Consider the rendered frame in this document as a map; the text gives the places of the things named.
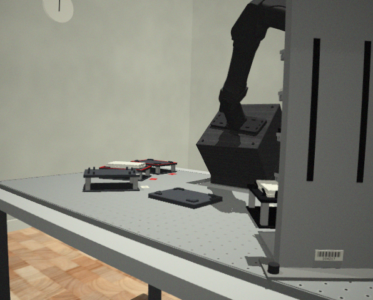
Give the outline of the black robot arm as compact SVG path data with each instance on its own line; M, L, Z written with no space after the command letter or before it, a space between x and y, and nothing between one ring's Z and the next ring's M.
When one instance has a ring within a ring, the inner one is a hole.
M210 123L211 127L258 134L266 125L265 118L246 117L240 101L247 94L248 74L267 29L285 31L285 10L286 0L252 0L233 25L232 58L218 97L220 113Z

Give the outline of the grey tower with black slots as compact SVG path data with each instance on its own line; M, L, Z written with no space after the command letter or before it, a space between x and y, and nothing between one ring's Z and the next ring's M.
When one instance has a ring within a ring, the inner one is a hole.
M314 38L320 39L314 178L307 181ZM364 45L371 41L363 182L357 182ZM275 233L280 268L373 269L373 0L286 0ZM315 250L344 251L315 261Z

